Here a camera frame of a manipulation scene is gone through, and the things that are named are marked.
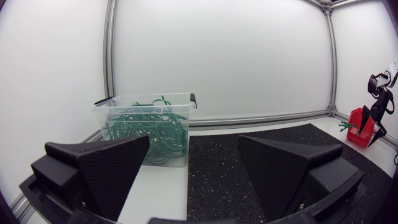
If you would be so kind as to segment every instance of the clear plastic bin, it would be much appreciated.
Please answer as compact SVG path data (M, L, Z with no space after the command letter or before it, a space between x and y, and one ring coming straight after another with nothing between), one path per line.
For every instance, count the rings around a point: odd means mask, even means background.
M197 108L192 93L117 96L94 105L105 140L148 135L142 164L187 165L189 114Z

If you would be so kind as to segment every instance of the black triangular gripper pad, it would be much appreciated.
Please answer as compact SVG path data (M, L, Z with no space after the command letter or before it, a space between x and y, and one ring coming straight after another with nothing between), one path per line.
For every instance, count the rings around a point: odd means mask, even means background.
M116 221L149 148L148 136L45 145L47 155L80 170L99 214Z
M269 222L282 216L309 169L340 157L343 149L240 136L238 150Z

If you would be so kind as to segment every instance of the plastic bin handle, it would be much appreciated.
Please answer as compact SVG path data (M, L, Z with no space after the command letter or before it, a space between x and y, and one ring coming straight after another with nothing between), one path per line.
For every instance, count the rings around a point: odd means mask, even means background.
M195 108L198 109L198 103L197 103L197 98L195 97L195 94L191 93L191 101L195 103Z
M113 98L113 96L108 97L108 98L105 98L105 99L103 99L103 100L99 100L99 101L95 102L94 105L95 105L95 106L101 106L101 105L105 104L106 101L108 101L108 100L110 100L110 99L112 99L112 98Z

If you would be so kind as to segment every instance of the green object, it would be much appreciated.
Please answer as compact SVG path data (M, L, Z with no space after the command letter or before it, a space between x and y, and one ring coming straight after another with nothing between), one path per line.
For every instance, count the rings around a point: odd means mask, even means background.
M349 124L349 123L344 122L344 121L342 121L342 122L339 124L339 126L340 126L340 127L343 127L343 128L340 129L340 132L344 131L344 130L347 129L347 128L357 128L355 125Z
M132 107L153 106L158 101L171 105L162 96L162 99L154 100L152 104L142 105L135 102ZM187 153L187 131L183 128L181 120L187 118L172 113L171 108L143 114L137 113L135 108L133 113L126 110L109 120L113 125L106 123L103 130L108 131L109 139L148 135L150 146L144 163L164 164L171 158L183 157Z

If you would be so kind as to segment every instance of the green cable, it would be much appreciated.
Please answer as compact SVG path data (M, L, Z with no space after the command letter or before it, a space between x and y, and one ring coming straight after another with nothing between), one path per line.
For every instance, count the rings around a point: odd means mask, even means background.
M162 96L162 99L154 100L149 105L135 102L132 107L153 106L155 102L160 101L165 105L171 105ZM150 146L144 162L164 164L171 158L183 157L187 153L187 131L182 126L182 120L187 118L172 113L171 108L166 113L159 111L147 114L137 114L134 109L125 110L121 115L109 119L103 130L106 130L110 140L148 135Z
M339 124L339 126L340 126L340 127L343 127L343 128L340 129L340 132L344 131L344 130L347 129L347 128L356 128L356 129L358 129L355 125L349 124L349 123L344 122L344 121L342 121L342 122Z

